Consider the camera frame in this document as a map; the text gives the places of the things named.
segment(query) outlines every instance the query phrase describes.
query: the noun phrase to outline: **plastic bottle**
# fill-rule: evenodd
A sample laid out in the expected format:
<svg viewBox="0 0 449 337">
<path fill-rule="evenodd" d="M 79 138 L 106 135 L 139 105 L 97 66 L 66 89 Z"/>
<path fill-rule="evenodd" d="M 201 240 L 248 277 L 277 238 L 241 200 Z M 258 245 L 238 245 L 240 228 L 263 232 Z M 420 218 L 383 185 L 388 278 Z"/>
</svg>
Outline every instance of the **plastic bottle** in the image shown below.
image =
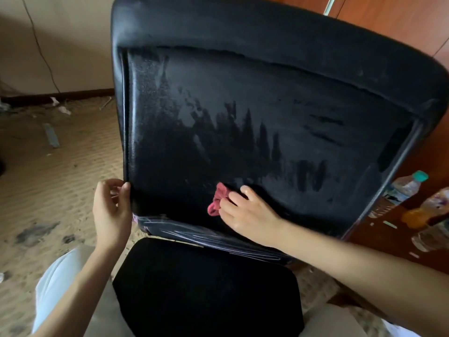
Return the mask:
<svg viewBox="0 0 449 337">
<path fill-rule="evenodd" d="M 384 215 L 386 212 L 389 212 L 397 205 L 415 195 L 418 192 L 421 183 L 428 178 L 429 176 L 421 170 L 418 170 L 411 176 L 397 178 L 393 183 L 387 186 L 385 192 L 368 216 L 377 218 Z"/>
<path fill-rule="evenodd" d="M 419 229 L 424 227 L 432 217 L 447 213 L 449 213 L 449 187 L 429 197 L 419 208 L 405 212 L 401 221 L 405 222 L 409 228 Z"/>
<path fill-rule="evenodd" d="M 449 220 L 441 221 L 412 237 L 417 249 L 423 252 L 449 249 Z"/>
</svg>

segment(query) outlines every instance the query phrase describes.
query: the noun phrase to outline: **teal bottle cap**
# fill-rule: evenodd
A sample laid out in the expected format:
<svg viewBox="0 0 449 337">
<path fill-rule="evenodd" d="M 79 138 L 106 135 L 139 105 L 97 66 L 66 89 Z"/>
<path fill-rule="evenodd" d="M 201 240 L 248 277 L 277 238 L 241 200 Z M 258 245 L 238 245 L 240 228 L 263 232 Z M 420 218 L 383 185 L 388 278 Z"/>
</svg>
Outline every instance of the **teal bottle cap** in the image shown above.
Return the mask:
<svg viewBox="0 0 449 337">
<path fill-rule="evenodd" d="M 425 172 L 422 172 L 421 170 L 418 170 L 417 172 L 413 173 L 412 177 L 418 182 L 424 182 L 429 178 L 429 175 L 427 175 Z"/>
</svg>

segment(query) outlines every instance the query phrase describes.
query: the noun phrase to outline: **baseboard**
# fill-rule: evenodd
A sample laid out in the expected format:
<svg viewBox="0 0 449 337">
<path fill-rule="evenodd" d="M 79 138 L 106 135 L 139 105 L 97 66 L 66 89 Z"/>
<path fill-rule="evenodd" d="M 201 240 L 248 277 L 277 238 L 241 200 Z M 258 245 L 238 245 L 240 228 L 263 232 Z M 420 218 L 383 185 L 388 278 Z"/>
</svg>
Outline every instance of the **baseboard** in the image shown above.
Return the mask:
<svg viewBox="0 0 449 337">
<path fill-rule="evenodd" d="M 92 97 L 114 96 L 114 94 L 115 92 L 113 88 L 104 88 L 100 90 L 38 94 L 32 96 L 2 97 L 1 101 L 3 103 L 9 104 L 12 107 L 22 107 L 51 104 L 52 101 L 50 97 L 55 97 L 58 101 L 62 102 L 65 100 L 77 101 L 80 99 L 87 99 Z"/>
</svg>

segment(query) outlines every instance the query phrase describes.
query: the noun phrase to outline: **hand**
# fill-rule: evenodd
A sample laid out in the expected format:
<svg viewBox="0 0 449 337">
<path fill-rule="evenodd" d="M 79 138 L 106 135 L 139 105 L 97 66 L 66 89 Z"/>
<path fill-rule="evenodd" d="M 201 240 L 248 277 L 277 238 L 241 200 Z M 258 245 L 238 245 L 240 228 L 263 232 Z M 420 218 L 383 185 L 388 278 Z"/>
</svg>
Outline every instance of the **hand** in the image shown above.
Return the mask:
<svg viewBox="0 0 449 337">
<path fill-rule="evenodd" d="M 222 220 L 234 231 L 252 241 L 268 247 L 275 247 L 284 222 L 269 205 L 266 204 L 248 186 L 242 186 L 239 193 L 229 193 L 231 203 L 223 198 L 219 210 Z"/>
<path fill-rule="evenodd" d="M 97 248 L 115 250 L 125 249 L 131 234 L 131 184 L 111 178 L 97 184 L 93 198 L 93 219 L 97 231 Z"/>
</svg>

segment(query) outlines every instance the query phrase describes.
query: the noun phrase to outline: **forearm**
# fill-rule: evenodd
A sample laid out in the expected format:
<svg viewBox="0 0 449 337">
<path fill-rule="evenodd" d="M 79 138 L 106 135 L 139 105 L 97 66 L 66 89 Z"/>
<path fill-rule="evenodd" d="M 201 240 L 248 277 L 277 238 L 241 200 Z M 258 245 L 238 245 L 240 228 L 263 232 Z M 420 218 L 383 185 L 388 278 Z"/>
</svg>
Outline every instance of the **forearm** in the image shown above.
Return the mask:
<svg viewBox="0 0 449 337">
<path fill-rule="evenodd" d="M 328 273 L 403 326 L 449 334 L 449 276 L 306 228 L 282 223 L 276 248 Z"/>
<path fill-rule="evenodd" d="M 95 249 L 33 337 L 83 336 L 119 256 Z"/>
</svg>

